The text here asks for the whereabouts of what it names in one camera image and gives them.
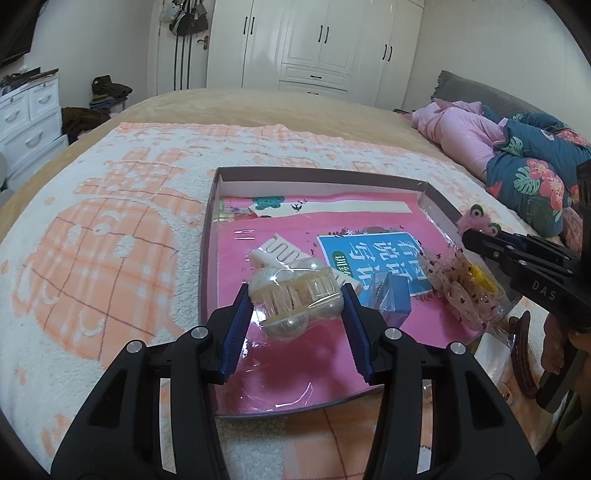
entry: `blue booklet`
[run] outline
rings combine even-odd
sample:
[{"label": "blue booklet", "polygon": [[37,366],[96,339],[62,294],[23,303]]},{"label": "blue booklet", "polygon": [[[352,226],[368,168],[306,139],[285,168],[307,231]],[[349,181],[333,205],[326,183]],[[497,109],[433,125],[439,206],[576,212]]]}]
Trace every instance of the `blue booklet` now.
[{"label": "blue booklet", "polygon": [[411,297],[433,289],[418,264],[421,246],[409,233],[321,235],[318,240],[331,267],[363,283],[363,293],[359,295],[362,305],[368,304],[372,274],[378,271],[407,277]]}]

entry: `dresser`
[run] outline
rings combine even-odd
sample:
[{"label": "dresser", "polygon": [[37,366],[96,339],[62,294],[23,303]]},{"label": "dresser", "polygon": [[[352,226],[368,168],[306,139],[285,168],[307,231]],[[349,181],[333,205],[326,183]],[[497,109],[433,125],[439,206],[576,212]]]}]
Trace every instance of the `dresser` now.
[{"label": "dresser", "polygon": [[422,0],[217,0],[207,87],[401,108],[423,8]]},{"label": "dresser", "polygon": [[7,161],[7,186],[18,189],[65,150],[57,75],[44,77],[0,97],[0,153]]}]

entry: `wardrobe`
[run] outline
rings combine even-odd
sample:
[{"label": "wardrobe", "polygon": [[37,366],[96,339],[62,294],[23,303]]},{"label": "wardrobe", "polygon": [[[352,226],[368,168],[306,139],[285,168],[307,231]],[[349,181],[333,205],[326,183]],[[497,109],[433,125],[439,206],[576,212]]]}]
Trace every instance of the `wardrobe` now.
[{"label": "wardrobe", "polygon": [[423,0],[217,0],[208,88],[401,108]]}]

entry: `silver screw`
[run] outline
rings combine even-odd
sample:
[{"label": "silver screw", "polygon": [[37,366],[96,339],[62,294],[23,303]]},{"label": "silver screw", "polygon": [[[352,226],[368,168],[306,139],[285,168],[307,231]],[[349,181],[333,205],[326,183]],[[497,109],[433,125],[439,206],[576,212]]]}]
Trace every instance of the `silver screw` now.
[{"label": "silver screw", "polygon": [[397,328],[387,328],[384,335],[390,340],[399,340],[402,337],[402,332]]},{"label": "silver screw", "polygon": [[191,330],[191,336],[197,340],[205,338],[208,333],[209,330],[207,327],[195,327],[193,330]]},{"label": "silver screw", "polygon": [[466,353],[466,347],[463,343],[460,342],[453,342],[450,347],[450,350],[456,355],[463,355],[464,353]]},{"label": "silver screw", "polygon": [[142,349],[142,342],[140,342],[139,340],[133,340],[127,344],[127,347],[125,347],[125,349],[129,353],[137,353]]}]

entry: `drawer handle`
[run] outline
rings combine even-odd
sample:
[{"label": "drawer handle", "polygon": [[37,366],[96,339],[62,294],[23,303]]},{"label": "drawer handle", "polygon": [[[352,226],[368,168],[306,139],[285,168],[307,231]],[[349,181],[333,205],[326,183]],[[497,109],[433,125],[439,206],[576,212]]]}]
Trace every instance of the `drawer handle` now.
[{"label": "drawer handle", "polygon": [[14,122],[17,119],[18,114],[20,112],[21,112],[20,110],[17,110],[16,112],[11,113],[10,115],[8,115],[4,118],[4,121],[8,124],[11,124],[12,122]]},{"label": "drawer handle", "polygon": [[25,145],[29,148],[35,148],[39,142],[41,141],[41,137],[43,136],[43,132],[39,132],[36,137],[30,138],[25,142]]}]

